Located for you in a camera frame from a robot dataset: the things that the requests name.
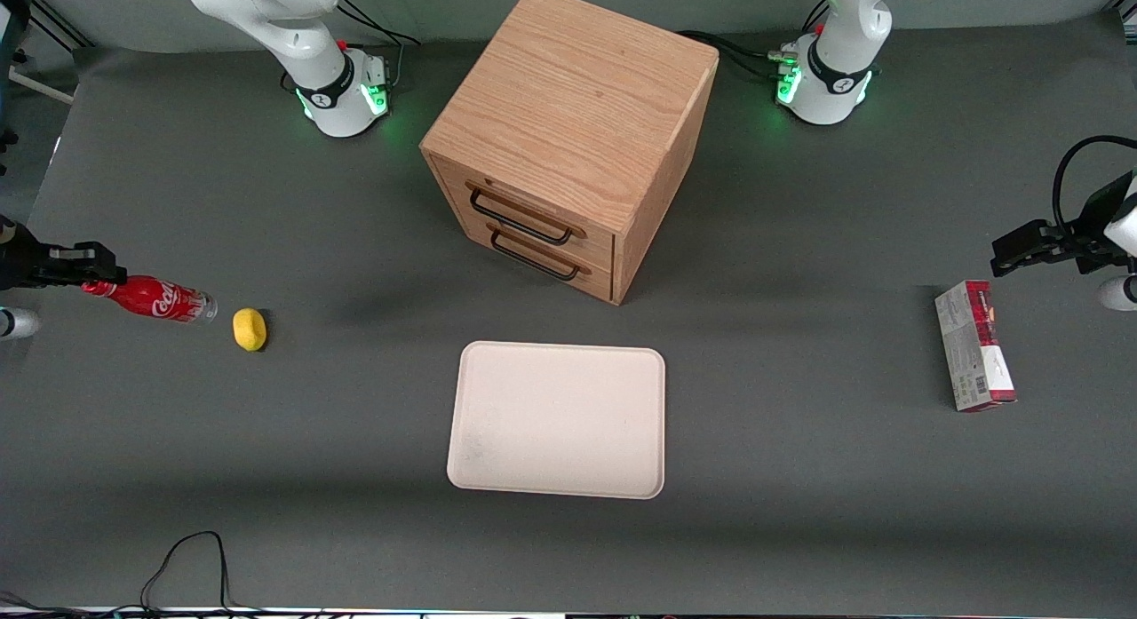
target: plastic tray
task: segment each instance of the plastic tray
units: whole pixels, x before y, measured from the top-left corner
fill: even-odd
[[[450,482],[649,500],[663,489],[664,375],[649,348],[474,341],[458,370]]]

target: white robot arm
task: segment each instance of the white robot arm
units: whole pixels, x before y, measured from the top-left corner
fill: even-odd
[[[342,50],[317,18],[339,0],[191,0],[267,48],[297,85],[305,114],[330,137],[365,131],[388,109],[382,58]]]
[[[811,124],[836,124],[864,100],[871,65],[888,34],[893,13],[883,0],[828,0],[824,32],[782,44],[788,60],[777,101]]]

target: coca-cola bottle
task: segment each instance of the coca-cola bottle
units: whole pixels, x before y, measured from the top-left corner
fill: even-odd
[[[82,288],[83,292],[114,299],[134,314],[159,320],[210,323],[217,315],[213,297],[149,275],[130,275],[123,284],[89,281]]]

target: drawer handle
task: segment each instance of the drawer handle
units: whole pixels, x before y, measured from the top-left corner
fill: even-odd
[[[470,205],[474,207],[474,211],[478,211],[480,214],[487,215],[488,217],[492,217],[512,229],[516,229],[528,234],[529,237],[540,239],[545,244],[551,244],[553,246],[564,246],[565,242],[568,241],[568,238],[572,237],[572,229],[570,228],[565,229],[565,233],[563,236],[553,237],[550,234],[545,234],[539,230],[531,229],[523,223],[516,222],[515,220],[511,220],[509,217],[506,217],[500,213],[490,211],[478,203],[478,198],[481,196],[482,196],[482,190],[480,190],[479,188],[475,188],[474,192],[470,196]]]
[[[540,262],[534,262],[534,261],[530,259],[529,257],[525,257],[521,253],[517,253],[516,250],[508,250],[508,248],[506,248],[505,246],[500,246],[500,244],[497,242],[497,238],[499,238],[499,237],[501,237],[501,232],[500,231],[493,231],[493,236],[490,238],[490,244],[491,244],[491,246],[493,246],[495,250],[499,251],[500,254],[505,255],[506,257],[511,257],[513,259],[516,259],[516,261],[521,262],[522,264],[526,264],[529,266],[536,267],[537,270],[541,271],[542,273],[545,273],[545,274],[547,274],[547,275],[549,275],[551,278],[559,279],[561,281],[572,281],[572,280],[576,279],[576,273],[580,272],[580,266],[573,266],[572,271],[570,271],[567,273],[562,273],[562,272],[554,271],[551,267],[545,266],[545,264],[541,264]]]

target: yellow lemon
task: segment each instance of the yellow lemon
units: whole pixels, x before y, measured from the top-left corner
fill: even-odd
[[[233,339],[236,345],[250,353],[255,353],[265,345],[268,339],[268,327],[265,319],[256,308],[241,308],[233,315]]]

